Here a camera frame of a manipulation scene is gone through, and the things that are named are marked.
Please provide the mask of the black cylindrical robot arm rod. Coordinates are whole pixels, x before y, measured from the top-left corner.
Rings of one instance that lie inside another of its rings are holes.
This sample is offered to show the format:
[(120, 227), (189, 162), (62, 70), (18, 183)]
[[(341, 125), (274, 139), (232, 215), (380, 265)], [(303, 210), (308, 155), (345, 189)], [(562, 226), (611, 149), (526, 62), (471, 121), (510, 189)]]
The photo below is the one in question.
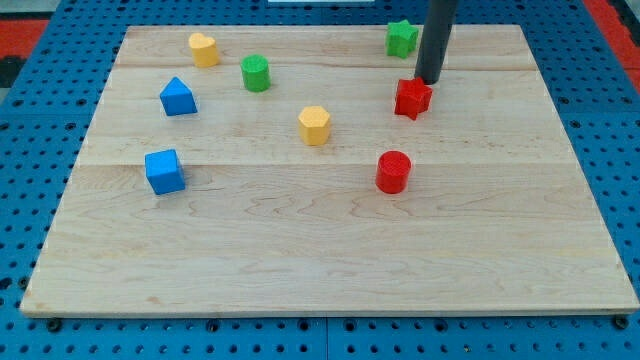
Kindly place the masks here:
[(458, 0), (430, 0), (415, 65), (415, 76), (427, 85), (439, 81)]

